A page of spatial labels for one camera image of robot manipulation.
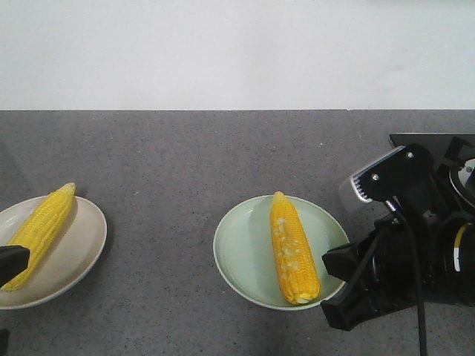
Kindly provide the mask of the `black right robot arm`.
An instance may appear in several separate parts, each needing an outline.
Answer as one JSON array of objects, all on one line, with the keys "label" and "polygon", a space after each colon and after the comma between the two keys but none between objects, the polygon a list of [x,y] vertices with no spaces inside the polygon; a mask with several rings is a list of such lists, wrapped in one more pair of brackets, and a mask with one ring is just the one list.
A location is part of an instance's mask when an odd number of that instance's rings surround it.
[{"label": "black right robot arm", "polygon": [[351,174],[339,192],[354,211],[389,213],[362,240],[330,249],[343,289],[321,306],[328,323],[360,323],[425,303],[474,304],[474,149],[451,144],[437,165],[421,145],[399,146]]}]

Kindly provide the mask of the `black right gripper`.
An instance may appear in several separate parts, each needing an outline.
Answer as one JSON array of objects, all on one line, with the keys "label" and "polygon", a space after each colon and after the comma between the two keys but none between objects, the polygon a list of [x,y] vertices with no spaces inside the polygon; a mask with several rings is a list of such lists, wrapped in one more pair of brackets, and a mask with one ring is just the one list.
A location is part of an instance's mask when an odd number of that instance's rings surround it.
[{"label": "black right gripper", "polygon": [[[447,250],[460,207],[433,166],[430,151],[410,144],[363,174],[364,192],[374,202],[384,203],[390,215],[377,221],[365,238],[322,256],[328,274],[346,282],[321,302],[332,328],[352,330],[381,317],[382,289],[386,297],[400,303],[456,302]],[[376,280],[354,275],[376,236],[372,261]]]}]

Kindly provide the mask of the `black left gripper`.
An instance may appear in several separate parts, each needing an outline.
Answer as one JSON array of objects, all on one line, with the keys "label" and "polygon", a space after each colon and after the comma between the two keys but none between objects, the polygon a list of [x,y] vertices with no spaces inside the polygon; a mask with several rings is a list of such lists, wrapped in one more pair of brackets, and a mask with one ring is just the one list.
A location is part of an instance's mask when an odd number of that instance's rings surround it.
[{"label": "black left gripper", "polygon": [[[25,271],[29,265],[30,249],[21,245],[3,245],[0,252],[1,287]],[[0,330],[0,356],[6,356],[9,331]]]}]

